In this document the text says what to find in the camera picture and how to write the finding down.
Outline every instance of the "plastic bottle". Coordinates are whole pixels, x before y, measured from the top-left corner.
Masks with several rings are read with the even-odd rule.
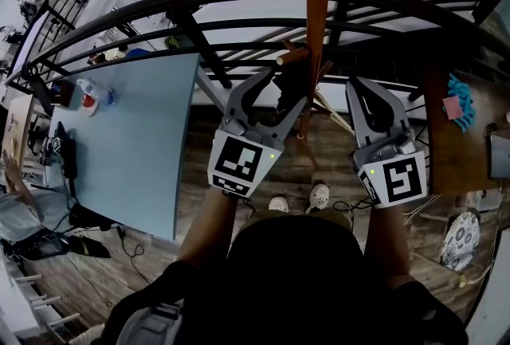
[[[117,103],[117,95],[113,90],[105,88],[102,84],[91,79],[78,79],[76,81],[85,94],[91,96],[98,103],[105,106],[114,106]]]

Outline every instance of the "human arm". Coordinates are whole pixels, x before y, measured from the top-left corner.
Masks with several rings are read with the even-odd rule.
[[[414,280],[403,212],[403,206],[372,209],[368,226],[365,258],[392,289]]]
[[[40,222],[44,220],[42,212],[37,207],[35,198],[30,193],[25,183],[21,172],[16,162],[7,155],[6,151],[2,152],[4,164],[6,166],[6,179],[7,187],[11,193],[18,194],[20,199],[25,205],[28,206],[29,210],[39,219]]]
[[[178,259],[199,267],[210,267],[226,259],[232,239],[237,198],[211,187],[197,217],[191,223]]]

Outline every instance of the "light blue table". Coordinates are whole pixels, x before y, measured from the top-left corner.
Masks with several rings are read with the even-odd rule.
[[[198,54],[158,57],[107,66],[78,77],[114,88],[113,107],[93,116],[80,111],[76,87],[68,109],[55,108],[76,140],[76,195],[81,205],[116,222],[166,239],[175,237],[180,163]],[[60,167],[48,170],[50,186],[61,186]]]

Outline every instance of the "laptop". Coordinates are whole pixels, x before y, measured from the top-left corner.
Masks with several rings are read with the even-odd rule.
[[[510,139],[507,131],[494,131],[491,134],[489,153],[490,177],[510,178]]]

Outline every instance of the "pink cloth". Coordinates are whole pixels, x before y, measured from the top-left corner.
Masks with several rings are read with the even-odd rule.
[[[464,116],[464,112],[461,108],[461,102],[459,101],[459,96],[446,97],[443,99],[443,104],[445,105],[448,120],[460,119],[462,116]]]

